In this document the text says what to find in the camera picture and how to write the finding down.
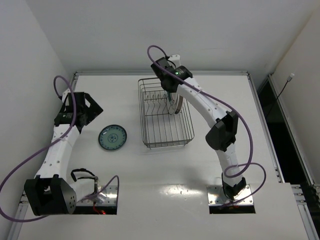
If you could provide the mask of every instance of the blue patterned plate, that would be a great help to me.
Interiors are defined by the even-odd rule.
[[[127,140],[126,130],[119,125],[106,126],[99,134],[99,144],[108,151],[121,148]]]

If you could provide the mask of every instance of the black cable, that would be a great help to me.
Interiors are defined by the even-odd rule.
[[[275,101],[273,102],[270,110],[269,110],[268,113],[266,114],[266,116],[265,116],[265,120],[266,120],[266,121],[267,121],[267,118],[268,118],[269,114],[271,113],[271,110],[274,108],[276,102],[278,101],[278,98],[280,97],[280,95],[282,94],[282,92],[285,90],[285,88],[286,88],[286,86],[287,86],[288,83],[289,83],[289,81],[287,80],[286,83],[285,83],[285,85],[283,86],[281,92],[280,92],[279,95],[276,97]]]
[[[168,59],[167,59],[167,61],[168,61],[169,63],[172,63],[172,64],[174,65],[174,68],[175,68],[175,69],[177,68],[177,66],[174,64],[173,61],[170,61],[170,60],[168,60]]]

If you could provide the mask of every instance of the cable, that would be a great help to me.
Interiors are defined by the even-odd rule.
[[[268,118],[269,114],[271,113],[271,110],[274,108],[276,102],[278,101],[278,98],[280,97],[280,95],[282,94],[282,92],[285,90],[285,88],[286,88],[286,86],[287,86],[288,83],[289,83],[289,81],[287,80],[286,83],[285,83],[285,85],[283,86],[281,92],[279,93],[279,95],[278,95],[278,96],[276,97],[276,99],[274,100],[274,102],[273,102],[270,110],[269,110],[268,113],[265,115],[265,120],[266,120],[266,121],[267,121],[267,118]]]
[[[174,66],[175,69],[177,68],[177,66],[175,65],[175,63],[174,63],[173,61],[170,61],[169,59],[167,59],[167,61],[168,61],[169,63],[172,63],[172,65]]]
[[[238,165],[238,166],[239,166],[239,167],[242,167],[242,166],[245,166],[245,165],[246,165],[246,164],[243,163],[243,164],[240,164],[240,165]],[[259,164],[259,163],[257,163],[257,162],[252,162],[251,165],[257,165],[257,166],[259,166],[259,167],[262,169],[262,171],[263,171],[264,176],[263,176],[263,181],[262,181],[262,183],[260,184],[260,186],[259,186],[256,190],[254,190],[251,194],[249,194],[248,196],[245,196],[245,197],[243,197],[243,198],[241,198],[241,199],[239,199],[239,200],[236,200],[236,201],[231,201],[231,202],[225,203],[225,204],[221,205],[220,208],[224,208],[224,207],[227,207],[227,206],[231,206],[231,205],[233,205],[233,204],[240,203],[241,201],[245,200],[246,198],[254,195],[256,192],[258,192],[258,191],[263,187],[263,185],[265,184],[265,182],[266,182],[266,180],[267,180],[267,172],[266,172],[265,168],[264,168],[261,164]]]
[[[55,89],[56,94],[59,96],[58,92],[56,91],[56,80],[58,78],[61,78],[67,85],[68,89],[70,90],[71,93],[71,98],[72,98],[72,103],[73,103],[73,117],[72,117],[72,122],[70,124],[70,127],[67,129],[67,131],[57,140],[51,142],[48,146],[45,146],[43,148],[41,148],[39,151],[35,152],[34,154],[32,154],[31,156],[29,156],[27,159],[25,159],[24,161],[22,161],[19,165],[17,165],[11,172],[9,172],[9,174],[3,179],[2,183],[0,184],[0,193],[2,191],[2,189],[4,188],[4,185],[6,184],[6,182],[8,181],[8,179],[20,168],[22,167],[24,164],[26,164],[27,162],[29,162],[31,159],[33,159],[34,157],[36,157],[37,155],[39,155],[40,153],[48,150],[51,146],[55,145],[56,143],[58,143],[61,139],[63,139],[72,129],[72,127],[75,125],[76,122],[76,115],[77,115],[77,109],[76,109],[76,98],[75,98],[75,94],[74,91],[72,90],[72,87],[70,85],[70,83],[63,77],[63,76],[56,76],[53,79],[53,86]],[[40,219],[43,219],[47,216],[40,216],[40,217],[36,217],[36,218],[32,218],[32,219],[16,219],[13,217],[8,216],[7,214],[5,214],[3,212],[3,210],[0,207],[0,215],[2,215],[5,219],[12,221],[12,222],[17,222],[17,223],[29,223],[29,222],[34,222]]]
[[[111,183],[115,178],[117,179],[117,182],[118,182],[117,190],[116,190],[116,200],[115,200],[115,204],[116,204],[116,206],[118,206],[119,188],[120,188],[120,181],[119,181],[119,176],[118,176],[118,175],[114,175],[114,176],[110,179],[110,181],[109,181],[106,185],[104,185],[103,188],[101,188],[100,191],[98,191],[98,192],[96,192],[96,193],[93,193],[93,194],[90,194],[90,195],[88,195],[88,196],[85,196],[84,198],[81,199],[81,201],[88,200],[88,199],[91,200],[92,198],[97,197],[100,193],[102,193],[102,192],[110,185],[110,183]]]
[[[100,212],[96,209],[96,203],[93,203],[93,211],[95,211],[96,213],[98,213],[100,215]]]
[[[150,46],[147,48],[146,53],[147,53],[149,59],[150,59],[151,62],[153,62],[154,65],[156,65],[160,70],[164,71],[165,73],[167,73],[167,74],[170,75],[171,77],[175,78],[176,80],[178,80],[178,81],[181,82],[182,84],[185,84],[186,86],[188,86],[189,88],[193,89],[194,91],[200,92],[202,95],[204,95],[204,96],[206,96],[206,97],[208,97],[208,98],[211,98],[211,99],[213,99],[213,100],[215,100],[215,101],[217,101],[217,102],[219,102],[219,103],[227,106],[227,107],[230,108],[232,111],[234,111],[234,112],[238,115],[238,117],[240,118],[240,120],[242,121],[242,123],[243,123],[243,125],[244,125],[244,127],[245,127],[245,129],[246,129],[246,131],[247,131],[247,133],[248,133],[248,137],[249,137],[249,145],[250,145],[249,158],[248,158],[247,163],[240,164],[240,165],[231,165],[231,166],[227,167],[227,168],[224,170],[224,175],[225,175],[227,178],[235,178],[235,177],[238,177],[238,176],[240,176],[241,174],[243,174],[243,173],[249,168],[249,166],[250,166],[251,164],[255,164],[255,165],[258,165],[258,166],[260,166],[260,167],[262,168],[263,173],[264,173],[264,179],[266,179],[266,178],[267,178],[267,173],[266,173],[266,170],[264,169],[264,167],[263,167],[262,165],[260,165],[259,163],[252,162],[252,157],[253,157],[253,152],[254,152],[254,142],[253,142],[253,138],[252,138],[252,134],[251,134],[251,131],[250,131],[250,129],[249,129],[249,126],[248,126],[247,122],[245,121],[245,119],[243,118],[243,116],[242,116],[234,107],[232,107],[232,106],[229,105],[228,103],[224,102],[223,100],[221,100],[221,99],[219,99],[219,98],[217,98],[217,97],[215,97],[215,96],[212,96],[212,95],[210,95],[210,94],[207,93],[207,92],[200,91],[200,89],[196,88],[195,86],[191,85],[191,84],[188,83],[188,82],[183,81],[183,80],[180,79],[177,75],[175,75],[175,74],[169,72],[168,70],[166,70],[165,68],[161,67],[159,64],[156,63],[155,60],[153,60],[153,58],[152,58],[151,55],[150,55],[150,49],[152,49],[152,48],[159,49],[160,51],[163,52],[163,54],[164,54],[165,56],[167,56],[167,54],[166,54],[166,52],[165,52],[161,47],[159,47],[159,46],[157,46],[157,45],[150,45]],[[243,168],[241,171],[239,171],[238,173],[236,173],[236,174],[233,174],[233,175],[228,175],[228,174],[227,174],[227,171],[228,171],[229,169],[234,168],[234,167],[238,167],[238,166],[244,166],[244,168]],[[257,189],[260,190],[264,184],[265,184],[265,181],[263,181],[262,184],[261,184]]]

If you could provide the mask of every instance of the wire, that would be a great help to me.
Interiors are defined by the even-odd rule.
[[[24,161],[22,161],[19,165],[17,165],[11,172],[9,172],[9,174],[3,179],[3,181],[1,182],[0,184],[0,193],[2,191],[2,189],[4,188],[4,185],[6,184],[6,182],[8,181],[8,179],[20,168],[22,167],[24,164],[26,164],[27,162],[29,162],[31,159],[33,159],[34,157],[36,157],[37,155],[39,155],[40,153],[48,150],[51,146],[55,145],[56,143],[58,143],[61,139],[63,139],[72,129],[72,127],[75,125],[75,122],[76,122],[76,115],[77,115],[77,109],[76,109],[76,98],[75,98],[75,94],[74,94],[74,91],[72,90],[72,87],[70,85],[70,83],[63,77],[63,76],[56,76],[54,79],[53,79],[53,86],[54,86],[54,89],[56,90],[56,80],[60,78],[62,79],[65,84],[67,85],[68,89],[70,90],[70,93],[71,93],[71,98],[72,98],[72,103],[73,103],[73,117],[72,117],[72,121],[71,121],[71,124],[70,124],[70,127],[67,129],[67,131],[60,137],[58,138],[57,140],[51,142],[48,146],[45,146],[43,148],[41,148],[39,151],[35,152],[34,154],[32,154],[31,156],[29,156],[28,158],[26,158]],[[17,222],[17,223],[29,223],[29,222],[34,222],[34,221],[37,221],[37,220],[40,220],[40,219],[43,219],[47,216],[40,216],[40,217],[36,217],[36,218],[32,218],[32,219],[16,219],[16,218],[13,218],[13,217],[10,217],[8,216],[7,214],[5,214],[3,212],[3,210],[1,209],[0,207],[0,215],[2,215],[5,219],[9,220],[9,221],[12,221],[12,222]]]
[[[240,164],[240,165],[238,165],[238,166],[239,166],[239,167],[242,167],[242,166],[245,166],[245,165],[246,165],[246,164],[243,163],[243,164]],[[257,165],[257,166],[259,166],[259,167],[262,169],[262,171],[263,171],[263,180],[262,180],[262,183],[260,184],[260,186],[259,186],[256,190],[254,190],[251,194],[249,194],[248,196],[245,196],[245,197],[243,197],[243,198],[241,198],[241,199],[239,199],[239,200],[236,200],[236,201],[231,201],[231,202],[229,202],[229,203],[225,203],[225,204],[221,205],[220,208],[224,208],[224,207],[227,207],[227,206],[231,206],[231,205],[233,205],[233,204],[238,204],[238,203],[242,202],[243,200],[245,200],[246,198],[254,195],[256,192],[258,192],[258,191],[263,187],[263,185],[265,184],[265,182],[266,182],[266,180],[267,180],[267,172],[266,172],[265,168],[264,168],[261,164],[259,164],[259,163],[257,163],[257,162],[252,162],[251,165]]]
[[[177,66],[175,65],[175,63],[174,63],[173,61],[170,61],[169,59],[167,59],[167,61],[168,61],[169,63],[172,63],[172,65],[174,66],[175,69],[177,68]]]
[[[270,110],[269,110],[268,113],[265,115],[265,120],[267,120],[269,114],[271,113],[271,110],[274,108],[276,102],[278,101],[278,98],[280,97],[280,95],[282,94],[282,92],[285,90],[285,88],[286,88],[286,86],[287,86],[288,83],[289,83],[289,81],[287,80],[286,83],[285,83],[285,85],[283,86],[281,92],[279,93],[279,95],[278,95],[278,96],[276,97],[276,99],[274,100],[274,102],[273,102]]]
[[[161,67],[159,64],[156,63],[156,61],[151,57],[150,55],[150,49],[152,48],[156,48],[156,49],[159,49],[160,51],[163,52],[163,54],[165,56],[167,56],[166,52],[159,46],[157,45],[150,45],[148,48],[147,48],[147,55],[149,57],[149,59],[151,60],[151,62],[154,63],[154,65],[156,65],[160,70],[164,71],[165,73],[167,73],[169,76],[175,78],[176,80],[178,80],[179,82],[181,82],[182,84],[188,86],[189,88],[193,89],[194,91],[196,92],[200,92],[202,95],[208,97],[208,98],[211,98],[225,106],[227,106],[228,108],[230,108],[232,111],[234,111],[238,117],[240,118],[240,120],[242,121],[247,133],[248,133],[248,137],[249,137],[249,145],[250,145],[250,152],[249,152],[249,158],[248,158],[248,161],[247,163],[244,163],[244,164],[241,164],[241,165],[231,165],[229,167],[227,167],[225,170],[224,170],[224,175],[227,177],[227,178],[235,178],[235,177],[238,177],[240,176],[241,174],[243,174],[251,164],[255,164],[255,165],[259,165],[262,169],[263,169],[263,173],[264,173],[264,178],[266,179],[267,178],[267,173],[266,173],[266,170],[264,169],[264,167],[262,165],[260,165],[259,163],[255,163],[255,162],[252,162],[252,158],[253,158],[253,152],[254,152],[254,142],[253,142],[253,138],[252,138],[252,134],[251,134],[251,131],[250,131],[250,128],[247,124],[247,122],[245,121],[245,119],[243,118],[243,116],[234,108],[232,107],[231,105],[229,105],[228,103],[224,102],[223,100],[215,97],[215,96],[212,96],[210,95],[209,93],[207,92],[204,92],[204,91],[201,91],[200,89],[196,88],[195,86],[191,85],[190,83],[188,82],[185,82],[183,81],[181,78],[179,78],[177,75],[169,72],[168,70],[166,70],[165,68]],[[234,168],[234,167],[238,167],[238,166],[244,166],[244,168],[239,171],[238,173],[236,174],[233,174],[233,175],[228,175],[227,174],[227,171],[231,168]],[[258,189],[260,190],[262,188],[262,186],[265,184],[265,181],[262,182],[262,184],[258,187]]]
[[[100,211],[98,211],[98,210],[96,209],[96,203],[95,203],[95,202],[93,203],[93,211],[95,211],[96,213],[100,214]]]

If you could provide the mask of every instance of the metal base plate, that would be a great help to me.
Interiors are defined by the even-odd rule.
[[[102,193],[100,193],[94,201],[96,202],[95,207],[98,210],[103,210],[106,215],[117,214],[117,190],[118,186],[108,186]],[[90,215],[97,214],[93,211],[94,202],[92,200],[84,200],[76,203],[74,215]]]
[[[230,202],[224,194],[221,185],[207,186],[208,205],[211,214],[240,214],[240,213],[255,213],[254,200],[252,196],[247,197],[241,202],[235,203],[230,206],[221,207],[223,204]],[[234,197],[234,201],[245,198],[251,194],[251,188],[247,185],[239,194]]]

